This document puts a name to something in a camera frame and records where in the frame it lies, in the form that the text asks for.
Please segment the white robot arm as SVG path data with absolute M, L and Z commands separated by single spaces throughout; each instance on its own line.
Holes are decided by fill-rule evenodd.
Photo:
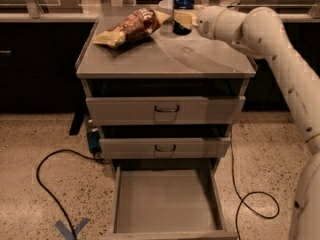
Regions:
M 204 38 L 267 61 L 312 154 L 298 182 L 289 240 L 320 240 L 320 78 L 292 46 L 281 18 L 268 7 L 242 13 L 220 6 L 175 9 L 173 18 Z

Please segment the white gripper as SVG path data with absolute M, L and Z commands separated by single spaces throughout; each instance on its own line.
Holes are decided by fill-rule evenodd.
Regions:
M 194 5 L 194 10 L 176 9 L 173 11 L 173 20 L 188 30 L 196 27 L 199 35 L 204 38 L 222 40 L 223 36 L 218 29 L 222 27 L 220 18 L 226 9 L 218 6 Z

